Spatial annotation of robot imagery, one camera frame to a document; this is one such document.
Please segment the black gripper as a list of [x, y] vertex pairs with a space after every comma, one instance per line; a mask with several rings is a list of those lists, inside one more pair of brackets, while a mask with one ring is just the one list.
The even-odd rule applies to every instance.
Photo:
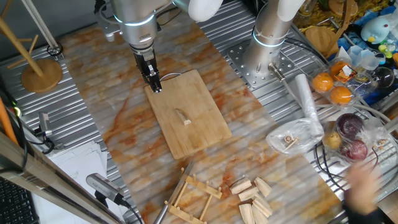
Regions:
[[160, 76], [157, 71], [155, 50], [149, 49], [138, 51], [137, 49], [134, 49], [133, 52], [137, 67], [141, 71], [144, 81], [150, 85], [154, 93], [160, 93], [162, 91], [162, 86], [160, 84]]

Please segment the person's bare hand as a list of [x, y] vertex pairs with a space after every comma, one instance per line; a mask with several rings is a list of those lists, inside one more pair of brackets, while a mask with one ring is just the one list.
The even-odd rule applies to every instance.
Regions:
[[345, 204], [360, 215], [368, 215], [377, 209], [377, 191], [380, 175], [376, 168], [363, 162], [353, 164], [347, 173], [349, 189], [345, 192]]

